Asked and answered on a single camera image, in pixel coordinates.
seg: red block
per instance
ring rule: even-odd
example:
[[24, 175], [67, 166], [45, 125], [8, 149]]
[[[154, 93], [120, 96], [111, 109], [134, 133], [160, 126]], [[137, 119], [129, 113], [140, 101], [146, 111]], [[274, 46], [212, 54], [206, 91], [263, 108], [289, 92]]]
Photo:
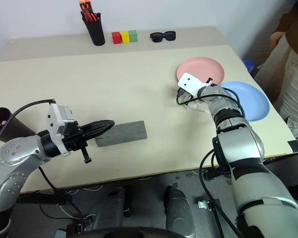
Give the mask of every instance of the red block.
[[119, 32], [112, 32], [111, 35], [113, 37], [114, 44], [121, 44], [121, 37]]

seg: white wall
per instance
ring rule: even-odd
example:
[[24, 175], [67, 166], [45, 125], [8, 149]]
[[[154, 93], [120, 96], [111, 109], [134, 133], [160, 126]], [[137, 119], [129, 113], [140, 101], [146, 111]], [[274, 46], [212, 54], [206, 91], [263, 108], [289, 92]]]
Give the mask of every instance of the white wall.
[[[293, 0], [92, 0], [105, 31], [216, 26], [242, 57]], [[9, 39], [86, 32], [78, 0], [0, 1], [0, 51]]]

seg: black pen holder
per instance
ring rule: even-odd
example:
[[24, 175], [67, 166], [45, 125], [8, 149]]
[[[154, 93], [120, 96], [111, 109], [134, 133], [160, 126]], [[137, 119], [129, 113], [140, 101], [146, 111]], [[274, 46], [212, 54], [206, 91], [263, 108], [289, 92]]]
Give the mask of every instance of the black pen holder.
[[105, 44], [105, 37], [103, 32], [103, 27], [101, 25], [101, 17], [97, 21], [86, 21], [84, 18], [83, 22], [85, 23], [91, 40], [93, 41], [94, 45], [102, 46]]

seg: pink plate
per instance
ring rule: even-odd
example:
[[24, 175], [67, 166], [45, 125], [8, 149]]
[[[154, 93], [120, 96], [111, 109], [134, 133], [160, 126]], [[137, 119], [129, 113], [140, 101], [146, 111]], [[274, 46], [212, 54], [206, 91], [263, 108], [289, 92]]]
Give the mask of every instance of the pink plate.
[[177, 78], [180, 80], [184, 73], [189, 73], [205, 83], [212, 78], [212, 83], [221, 84], [224, 79], [224, 69], [219, 62], [207, 57], [196, 57], [184, 61], [177, 69]]

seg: yellow block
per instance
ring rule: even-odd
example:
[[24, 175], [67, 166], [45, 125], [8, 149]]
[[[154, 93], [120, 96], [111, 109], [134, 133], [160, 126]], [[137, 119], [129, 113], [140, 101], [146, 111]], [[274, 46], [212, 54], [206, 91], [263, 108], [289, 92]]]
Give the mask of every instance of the yellow block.
[[124, 44], [130, 43], [129, 33], [128, 31], [121, 31], [120, 32], [121, 40]]

